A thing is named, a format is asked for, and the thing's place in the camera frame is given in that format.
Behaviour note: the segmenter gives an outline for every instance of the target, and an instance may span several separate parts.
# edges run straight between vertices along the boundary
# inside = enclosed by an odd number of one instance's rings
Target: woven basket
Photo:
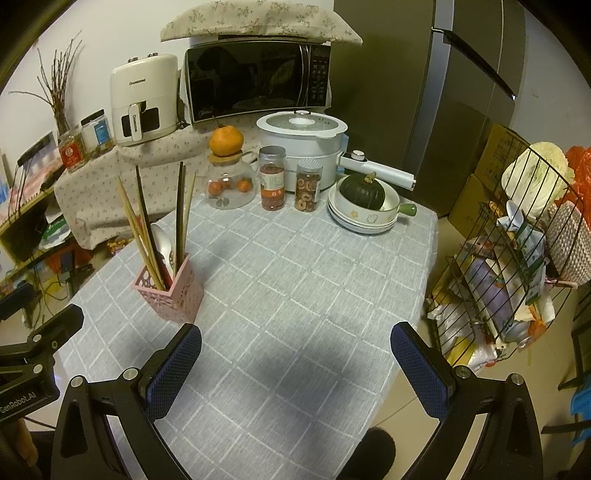
[[[552,221],[546,230],[546,238],[560,279],[577,285],[587,283],[591,280],[591,232],[587,222],[582,219],[579,209],[568,201],[560,207],[552,204],[548,213]]]

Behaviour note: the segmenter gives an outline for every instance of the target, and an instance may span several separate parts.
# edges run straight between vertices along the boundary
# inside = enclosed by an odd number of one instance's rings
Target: floral cloth cover
[[[258,148],[256,120],[260,113],[225,118],[244,134],[244,151]],[[187,178],[197,172],[195,197],[204,192],[210,154],[208,142],[217,127],[215,120],[204,121],[133,147],[118,145],[82,168],[65,172],[56,182],[55,194],[64,218],[82,248],[131,231],[117,190],[121,177],[127,195],[138,212],[135,166],[142,175],[142,186],[150,216],[160,218],[175,208],[178,162],[187,166]]]
[[[201,35],[286,35],[317,41],[362,44],[361,37],[333,11],[317,5],[233,0],[187,10],[160,32],[160,40]]]

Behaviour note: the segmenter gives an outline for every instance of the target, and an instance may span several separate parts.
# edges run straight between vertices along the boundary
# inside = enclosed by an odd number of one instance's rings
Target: air fryer handle
[[[136,142],[142,140],[142,122],[139,117],[138,103],[129,106],[129,126],[131,127],[131,138]]]

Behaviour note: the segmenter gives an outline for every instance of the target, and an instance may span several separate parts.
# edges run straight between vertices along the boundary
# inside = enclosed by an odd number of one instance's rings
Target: glass teapot
[[[256,195],[256,171],[243,157],[256,153],[238,152],[228,157],[209,155],[207,169],[207,189],[205,198],[209,205],[220,210],[240,208],[249,203]]]

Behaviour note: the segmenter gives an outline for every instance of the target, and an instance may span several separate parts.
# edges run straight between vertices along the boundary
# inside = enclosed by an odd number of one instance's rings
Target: wire basket
[[[427,297],[432,345],[474,370],[532,344],[591,279],[591,233],[573,171],[558,171],[519,138],[502,150],[493,199],[479,204]]]

